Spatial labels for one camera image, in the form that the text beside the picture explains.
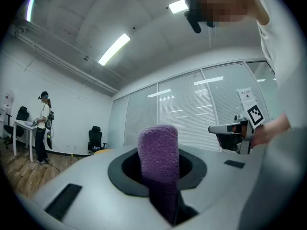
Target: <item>yellow chair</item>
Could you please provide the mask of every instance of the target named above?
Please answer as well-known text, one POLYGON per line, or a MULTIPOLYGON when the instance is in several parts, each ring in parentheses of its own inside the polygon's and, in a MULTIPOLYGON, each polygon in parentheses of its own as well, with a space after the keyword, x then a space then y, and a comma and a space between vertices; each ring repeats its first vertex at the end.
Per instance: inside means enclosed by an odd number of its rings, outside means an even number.
POLYGON ((111 151, 112 149, 104 149, 104 150, 100 150, 100 151, 97 151, 94 153, 94 155, 98 155, 100 153, 104 153, 104 152, 107 152, 107 151, 111 151))

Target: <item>black office chair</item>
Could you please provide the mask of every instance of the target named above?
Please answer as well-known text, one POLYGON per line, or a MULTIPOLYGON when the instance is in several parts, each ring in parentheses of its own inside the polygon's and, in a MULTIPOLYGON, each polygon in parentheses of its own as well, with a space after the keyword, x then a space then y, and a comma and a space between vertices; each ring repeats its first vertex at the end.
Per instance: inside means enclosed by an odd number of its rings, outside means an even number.
MULTIPOLYGON (((8 120, 8 125, 5 125, 4 126, 4 129, 6 132, 8 132, 10 135, 11 135, 11 138, 8 139, 8 141, 5 143, 5 147, 6 149, 8 148, 8 145, 12 144, 13 143, 13 134, 14 134, 14 127, 10 126, 10 118, 12 117, 11 115, 9 114, 6 114, 8 117, 9 117, 9 120, 8 120)), ((16 119, 17 120, 23 120, 23 121, 26 121, 29 117, 29 114, 27 112, 27 108, 22 106, 19 111, 18 111, 18 114, 17 114, 17 117, 16 119)), ((20 126, 17 126, 16 128, 16 137, 21 137, 24 135, 24 129, 20 126)))
POLYGON ((93 126, 92 130, 88 132, 88 136, 90 139, 90 141, 88 142, 88 150, 96 152, 105 149, 106 143, 103 143, 104 146, 101 147, 102 133, 100 132, 100 127, 93 126))

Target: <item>white shirt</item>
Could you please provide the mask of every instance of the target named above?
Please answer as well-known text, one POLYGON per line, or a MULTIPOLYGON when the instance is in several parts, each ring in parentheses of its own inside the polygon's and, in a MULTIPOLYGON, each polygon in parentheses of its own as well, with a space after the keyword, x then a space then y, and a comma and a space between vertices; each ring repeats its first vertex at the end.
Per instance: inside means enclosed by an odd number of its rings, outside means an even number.
MULTIPOLYGON (((50 114, 50 108, 49 108, 48 104, 45 104, 44 107, 43 107, 43 110, 40 113, 39 118, 43 118, 43 117, 47 118, 49 116, 49 114, 50 114)), ((37 127, 45 129, 46 128, 45 122, 39 122, 37 127)))
POLYGON ((261 46, 274 69, 278 97, 291 127, 307 127, 307 54, 305 36, 282 0, 260 0, 270 17, 260 25, 261 46))

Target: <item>purple fuzzy object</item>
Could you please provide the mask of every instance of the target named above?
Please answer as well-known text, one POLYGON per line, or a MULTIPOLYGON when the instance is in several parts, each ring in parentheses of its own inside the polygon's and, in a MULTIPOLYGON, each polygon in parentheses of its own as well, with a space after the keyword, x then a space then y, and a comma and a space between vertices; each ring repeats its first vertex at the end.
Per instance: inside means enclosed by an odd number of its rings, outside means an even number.
POLYGON ((177 129, 172 125, 157 125, 143 130, 139 134, 138 154, 150 201, 172 223, 179 180, 177 129))

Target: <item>black baseboard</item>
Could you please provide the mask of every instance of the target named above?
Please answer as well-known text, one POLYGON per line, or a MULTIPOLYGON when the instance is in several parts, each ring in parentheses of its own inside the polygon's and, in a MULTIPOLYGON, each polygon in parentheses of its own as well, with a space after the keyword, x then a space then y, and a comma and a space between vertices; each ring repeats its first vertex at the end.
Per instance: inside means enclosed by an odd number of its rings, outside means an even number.
MULTIPOLYGON (((25 143, 24 142, 21 142, 21 141, 16 141, 16 144, 19 144, 19 145, 24 145, 25 146, 25 143)), ((46 150, 46 153, 51 153, 51 154, 57 154, 57 155, 63 155, 63 156, 70 156, 70 157, 88 157, 88 156, 91 156, 93 154, 88 154, 88 155, 81 155, 81 154, 70 154, 70 153, 62 153, 62 152, 57 152, 57 151, 49 151, 49 150, 46 150)))

